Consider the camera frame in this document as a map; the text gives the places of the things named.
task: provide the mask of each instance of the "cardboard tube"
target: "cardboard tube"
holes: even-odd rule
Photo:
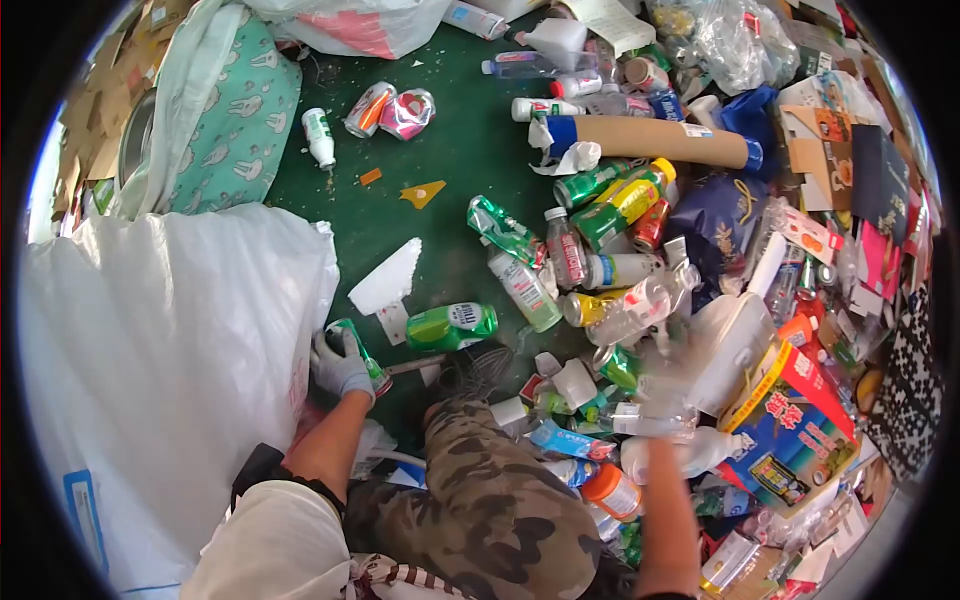
[[[573,142],[582,141],[600,144],[603,156],[662,156],[747,170],[755,170],[763,162],[763,150],[756,140],[699,125],[606,115],[551,116],[546,120],[554,138],[552,156],[562,156]]]

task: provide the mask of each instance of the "red can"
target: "red can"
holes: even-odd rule
[[[668,214],[670,202],[666,198],[660,198],[631,226],[630,239],[637,252],[652,252],[660,247]]]

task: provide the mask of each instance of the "gloved hand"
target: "gloved hand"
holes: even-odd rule
[[[370,405],[373,406],[373,384],[367,374],[367,366],[360,356],[356,338],[350,330],[344,331],[343,336],[346,356],[330,349],[322,331],[314,335],[314,351],[310,352],[314,380],[317,385],[337,397],[343,397],[350,390],[362,390],[370,394]]]

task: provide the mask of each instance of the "leg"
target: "leg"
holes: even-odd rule
[[[480,600],[583,593],[602,545],[593,519],[499,429],[485,400],[444,401],[427,427],[426,455],[429,492],[374,482],[351,489],[351,550],[423,567]]]

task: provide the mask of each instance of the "green floor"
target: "green floor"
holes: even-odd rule
[[[521,17],[512,27],[532,29],[542,10]],[[486,251],[467,226],[465,212],[473,196],[483,194],[503,205],[538,235],[545,236],[543,211],[556,206],[553,178],[527,166],[540,160],[527,144],[526,124],[510,118],[511,100],[544,97],[550,80],[498,80],[480,72],[480,61],[497,52],[516,50],[505,40],[487,42],[441,24],[430,43],[400,60],[330,57],[314,53],[304,60],[303,89],[297,125],[267,203],[282,206],[309,221],[327,220],[336,234],[340,287],[330,318],[352,317],[371,355],[384,367],[421,358],[405,344],[392,347],[376,317],[361,317],[347,292],[377,264],[412,237],[423,240],[413,293],[404,301],[413,315],[458,301],[492,304],[500,327],[497,337],[513,348],[526,321],[486,264]],[[414,67],[414,61],[423,62]],[[401,142],[385,132],[360,139],[347,133],[341,119],[371,84],[387,81],[400,91],[429,90],[437,116],[417,137]],[[320,107],[330,116],[337,166],[332,176],[321,171],[306,147],[300,115]],[[383,177],[361,185],[359,176],[379,167]],[[436,180],[446,187],[423,210],[399,198],[399,190]],[[532,357],[550,350],[570,358],[588,349],[583,333],[561,322],[549,331],[525,336],[514,362],[512,379],[502,386],[512,396],[534,370]],[[403,400],[423,389],[418,372],[396,377],[372,417],[397,436],[408,436],[398,422]]]

